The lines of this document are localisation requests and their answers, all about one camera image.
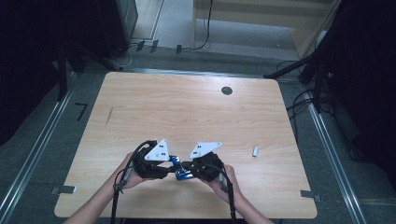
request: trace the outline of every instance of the table top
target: table top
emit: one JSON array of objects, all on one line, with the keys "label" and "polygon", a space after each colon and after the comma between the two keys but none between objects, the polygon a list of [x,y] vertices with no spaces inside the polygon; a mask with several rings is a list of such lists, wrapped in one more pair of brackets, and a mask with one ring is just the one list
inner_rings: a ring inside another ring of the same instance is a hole
[{"label": "table top", "polygon": [[[222,93],[223,87],[232,94]],[[109,73],[64,183],[77,191],[60,195],[56,216],[71,216],[128,152],[152,139],[167,139],[169,153],[181,161],[191,160],[197,142],[221,142],[214,152],[234,167],[244,195],[267,217],[317,215],[314,200],[301,197],[310,187],[276,81]],[[229,218],[229,209],[200,180],[177,181],[169,174],[125,190],[117,216]],[[110,215],[111,204],[102,217]]]}]

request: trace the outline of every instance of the small white object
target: small white object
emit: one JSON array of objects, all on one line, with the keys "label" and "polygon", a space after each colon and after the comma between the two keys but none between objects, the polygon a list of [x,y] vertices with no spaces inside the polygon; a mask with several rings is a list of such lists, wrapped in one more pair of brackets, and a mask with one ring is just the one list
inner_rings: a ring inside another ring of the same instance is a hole
[{"label": "small white object", "polygon": [[253,157],[257,157],[257,154],[259,153],[259,148],[258,147],[254,147],[253,148]]},{"label": "small white object", "polygon": [[163,139],[155,146],[146,156],[146,161],[169,161],[168,145],[166,139]]},{"label": "small white object", "polygon": [[198,142],[192,153],[190,153],[190,158],[194,159],[203,157],[207,153],[221,147],[221,145],[221,142]]}]

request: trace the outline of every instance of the black circular hole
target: black circular hole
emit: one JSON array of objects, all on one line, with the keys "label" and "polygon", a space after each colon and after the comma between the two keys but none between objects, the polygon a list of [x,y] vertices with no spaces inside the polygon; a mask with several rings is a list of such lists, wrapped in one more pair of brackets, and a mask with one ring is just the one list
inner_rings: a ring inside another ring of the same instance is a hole
[{"label": "black circular hole", "polygon": [[231,89],[230,87],[223,87],[221,88],[221,92],[226,95],[231,95],[231,93],[233,93],[233,89]]}]

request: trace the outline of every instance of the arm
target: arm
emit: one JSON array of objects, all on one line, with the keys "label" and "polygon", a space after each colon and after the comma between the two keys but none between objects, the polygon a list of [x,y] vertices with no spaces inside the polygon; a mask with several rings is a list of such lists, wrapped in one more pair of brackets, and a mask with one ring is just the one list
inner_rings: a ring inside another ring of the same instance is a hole
[{"label": "arm", "polygon": [[[238,181],[236,180],[235,171],[230,165],[224,165],[227,176],[233,183],[233,199],[236,211],[245,219],[249,224],[256,223],[273,223],[265,215],[259,212],[250,201],[245,198],[239,188]],[[226,203],[229,203],[228,194],[220,189],[219,178],[211,182],[205,182],[215,193]]]},{"label": "arm", "polygon": [[[129,158],[132,156],[132,153],[129,153],[120,166],[114,171],[114,173],[110,176],[110,178],[102,185],[99,190],[97,190],[92,197],[82,205],[73,216],[67,219],[64,223],[95,223],[97,218],[102,214],[105,210],[106,206],[113,199],[113,185],[114,180],[117,176],[117,173],[125,168]],[[130,189],[134,186],[144,182],[145,179],[141,178],[135,171],[131,172],[131,176],[128,179],[128,183],[124,186],[124,189]]]}]

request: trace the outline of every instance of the black cable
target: black cable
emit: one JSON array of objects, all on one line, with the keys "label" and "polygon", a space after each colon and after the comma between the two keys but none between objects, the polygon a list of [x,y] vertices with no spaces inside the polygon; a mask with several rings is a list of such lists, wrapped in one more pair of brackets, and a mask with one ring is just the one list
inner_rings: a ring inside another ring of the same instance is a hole
[{"label": "black cable", "polygon": [[209,16],[207,17],[206,40],[205,40],[205,43],[204,43],[203,45],[201,45],[200,47],[198,47],[198,48],[194,48],[194,49],[190,49],[190,50],[200,50],[200,49],[202,49],[202,48],[206,45],[207,40],[209,39],[209,27],[210,27],[210,17],[211,17],[211,15],[212,15],[212,6],[213,6],[213,0],[210,0]]},{"label": "black cable", "polygon": [[215,168],[216,170],[220,171],[221,174],[227,180],[228,200],[230,201],[231,221],[233,222],[233,224],[236,224],[235,204],[234,204],[234,201],[233,201],[233,183],[231,182],[230,178],[227,176],[227,173],[225,172],[225,169],[223,171],[219,167],[214,166],[214,165],[210,165],[210,164],[203,164],[203,166],[208,166],[208,167]]},{"label": "black cable", "polygon": [[[298,100],[303,94],[305,94],[306,92],[309,92],[309,91],[313,91],[313,90],[312,90],[312,89],[311,89],[311,90],[306,90],[306,91],[303,91],[303,92],[301,92],[300,94],[298,94],[297,97],[294,99],[293,104],[292,104],[291,106],[289,106],[289,107],[286,108],[288,111],[289,111],[290,109],[292,109],[291,116],[289,117],[289,120],[292,120],[292,119],[293,119],[293,126],[294,126],[294,127],[293,127],[293,130],[294,130],[294,136],[295,136],[295,139],[296,139],[296,144],[297,144],[297,146],[298,146],[298,129],[297,129],[297,120],[296,120],[296,116],[299,115],[299,114],[301,114],[301,113],[303,113],[303,112],[306,110],[307,105],[313,103],[314,98],[304,99],[304,100],[302,100],[302,101],[300,101],[300,102],[298,102],[298,103],[297,103],[297,100]],[[321,102],[321,104],[323,104],[323,103],[324,103],[324,104],[329,104],[329,101],[328,101],[328,98],[327,98],[327,97],[322,97],[322,98],[319,99],[319,101]],[[325,113],[332,113],[331,110],[329,110],[329,111],[323,110],[322,107],[320,107],[320,109],[321,109],[323,112],[325,112]]]},{"label": "black cable", "polygon": [[140,144],[140,146],[138,146],[135,150],[134,153],[132,154],[131,158],[129,158],[128,162],[125,165],[125,168],[122,169],[121,171],[119,171],[119,173],[117,174],[117,177],[120,175],[120,173],[122,172],[121,178],[120,178],[120,182],[119,184],[116,184],[117,181],[117,177],[114,180],[114,195],[113,195],[113,206],[111,208],[111,220],[110,223],[111,224],[115,224],[116,223],[116,213],[117,213],[117,204],[119,201],[119,195],[120,195],[120,191],[122,191],[122,187],[125,186],[126,181],[125,180],[125,176],[126,176],[126,171],[128,171],[128,169],[130,169],[131,167],[131,162],[132,160],[136,157],[137,152],[145,145],[145,144],[150,144],[152,143],[152,141],[146,141],[142,144]]}]

